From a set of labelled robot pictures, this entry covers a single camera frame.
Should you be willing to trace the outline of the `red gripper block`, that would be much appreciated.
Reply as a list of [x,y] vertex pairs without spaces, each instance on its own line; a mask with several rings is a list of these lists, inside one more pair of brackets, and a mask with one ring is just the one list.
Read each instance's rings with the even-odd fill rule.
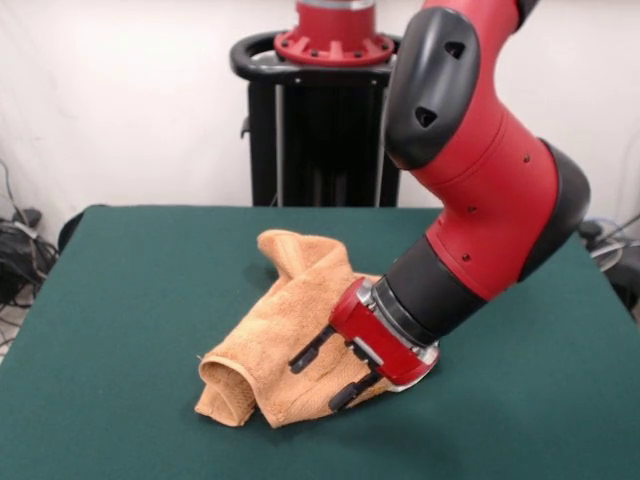
[[434,369],[434,345],[420,347],[402,337],[382,313],[373,296],[373,282],[367,277],[357,277],[342,294],[329,324],[288,362],[290,372],[305,370],[336,332],[362,351],[374,368],[329,400],[332,413],[346,409],[374,388],[385,391],[384,378],[394,389],[407,389]]

